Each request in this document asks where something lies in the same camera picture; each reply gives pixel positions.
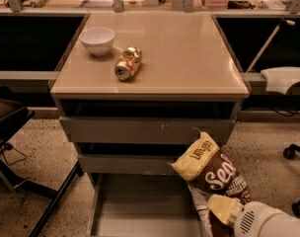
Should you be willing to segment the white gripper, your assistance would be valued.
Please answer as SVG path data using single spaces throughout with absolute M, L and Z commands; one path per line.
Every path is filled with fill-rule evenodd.
M 208 209 L 227 226 L 234 225 L 235 237 L 269 237 L 271 219 L 281 214 L 280 209 L 262 202 L 252 201 L 244 206 L 237 198 L 212 195 L 207 202 Z

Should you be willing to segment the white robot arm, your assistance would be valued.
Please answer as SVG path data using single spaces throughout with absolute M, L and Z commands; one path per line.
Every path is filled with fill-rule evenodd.
M 207 207 L 235 237 L 300 237 L 300 219 L 262 202 L 212 195 Z

